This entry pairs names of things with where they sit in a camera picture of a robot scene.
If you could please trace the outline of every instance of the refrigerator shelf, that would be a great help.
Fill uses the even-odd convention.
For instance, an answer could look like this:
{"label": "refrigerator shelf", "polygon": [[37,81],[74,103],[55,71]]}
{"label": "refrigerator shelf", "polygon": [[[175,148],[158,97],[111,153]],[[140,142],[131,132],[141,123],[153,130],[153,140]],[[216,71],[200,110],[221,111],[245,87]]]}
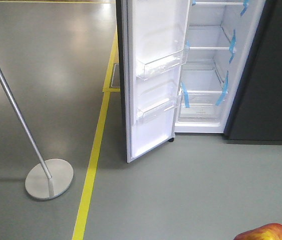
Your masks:
{"label": "refrigerator shelf", "polygon": [[176,97],[165,98],[155,104],[137,110],[137,124],[144,124],[157,116],[176,109],[181,102],[182,94],[179,94]]}
{"label": "refrigerator shelf", "polygon": [[193,0],[192,6],[243,6],[239,1],[200,1]]}
{"label": "refrigerator shelf", "polygon": [[232,32],[219,25],[191,25],[188,29],[187,40],[190,50],[229,50],[232,37]]}
{"label": "refrigerator shelf", "polygon": [[177,66],[181,66],[186,63],[188,52],[189,47],[185,45],[184,49],[154,61],[147,63],[137,61],[136,77],[145,81],[149,78],[165,73]]}
{"label": "refrigerator shelf", "polygon": [[225,76],[220,74],[215,63],[211,61],[190,62],[184,65],[181,74],[182,83],[188,93],[222,93]]}

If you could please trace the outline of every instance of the apple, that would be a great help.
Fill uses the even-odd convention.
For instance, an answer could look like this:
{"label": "apple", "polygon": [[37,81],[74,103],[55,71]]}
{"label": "apple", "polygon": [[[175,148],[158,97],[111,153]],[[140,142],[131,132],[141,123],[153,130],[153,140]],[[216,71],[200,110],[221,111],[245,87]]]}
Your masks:
{"label": "apple", "polygon": [[282,240],[282,225],[270,223],[237,235],[234,240]]}

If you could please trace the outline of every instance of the yellow tape line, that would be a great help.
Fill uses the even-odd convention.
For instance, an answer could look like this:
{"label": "yellow tape line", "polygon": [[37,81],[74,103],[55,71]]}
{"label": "yellow tape line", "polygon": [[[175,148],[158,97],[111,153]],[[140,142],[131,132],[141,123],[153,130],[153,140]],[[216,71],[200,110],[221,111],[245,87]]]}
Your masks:
{"label": "yellow tape line", "polygon": [[120,93],[120,88],[103,88],[104,93]]}
{"label": "yellow tape line", "polygon": [[117,49],[118,49],[118,45],[117,45],[117,30],[116,30],[114,33],[114,39],[113,39],[109,64],[107,65],[107,71],[106,71],[105,81],[103,85],[103,92],[105,92],[106,89],[109,89],[111,85],[112,71],[113,71],[114,60],[115,60]]}
{"label": "yellow tape line", "polygon": [[114,33],[110,59],[107,66],[106,77],[104,80],[104,87],[103,87],[104,95],[102,100],[102,106],[101,106],[99,120],[97,123],[96,132],[94,136],[90,161],[87,167],[87,173],[85,177],[80,206],[76,217],[72,240],[83,240],[84,238],[84,232],[86,228],[89,208],[91,204],[93,186],[96,176],[97,163],[101,151],[101,143],[102,143],[104,126],[106,121],[107,109],[110,101],[110,95],[111,92],[119,91],[119,88],[109,88],[111,84],[112,69],[114,65],[114,58],[116,52],[117,52],[117,31],[115,31]]}
{"label": "yellow tape line", "polygon": [[82,192],[81,202],[76,218],[72,240],[83,240],[84,238],[84,232],[85,232],[88,212],[91,204],[93,186],[95,181],[97,163],[99,160],[99,155],[101,150],[106,114],[110,101],[110,94],[111,94],[110,92],[105,92],[103,95],[100,116],[96,127],[96,133],[95,133],[92,152],[90,156],[90,162],[87,168],[84,188]]}
{"label": "yellow tape line", "polygon": [[115,54],[115,58],[114,58],[114,63],[118,64],[119,63],[119,50],[118,50],[118,45],[116,48],[116,54]]}

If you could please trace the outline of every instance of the stanchion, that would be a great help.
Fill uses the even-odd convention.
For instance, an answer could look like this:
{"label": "stanchion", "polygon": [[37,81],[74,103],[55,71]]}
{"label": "stanchion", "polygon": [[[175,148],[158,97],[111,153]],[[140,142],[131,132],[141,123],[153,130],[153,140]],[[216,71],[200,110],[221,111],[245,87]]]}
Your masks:
{"label": "stanchion", "polygon": [[26,191],[40,200],[53,199],[64,193],[73,179],[73,168],[65,160],[49,159],[44,161],[35,140],[22,116],[22,113],[13,97],[10,87],[0,68],[0,83],[35,150],[40,163],[27,175],[25,180]]}

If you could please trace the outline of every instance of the glass shelf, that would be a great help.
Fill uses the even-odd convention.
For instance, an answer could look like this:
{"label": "glass shelf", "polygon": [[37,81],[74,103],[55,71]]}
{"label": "glass shelf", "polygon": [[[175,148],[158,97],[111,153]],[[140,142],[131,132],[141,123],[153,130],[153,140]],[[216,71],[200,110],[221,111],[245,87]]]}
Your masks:
{"label": "glass shelf", "polygon": [[188,42],[191,50],[229,50],[231,35],[221,26],[190,26]]}
{"label": "glass shelf", "polygon": [[176,66],[183,65],[186,63],[188,52],[189,47],[185,45],[184,49],[160,59],[147,63],[137,61],[136,76],[145,81],[165,73]]}
{"label": "glass shelf", "polygon": [[243,6],[242,1],[207,1],[194,0],[192,6]]}

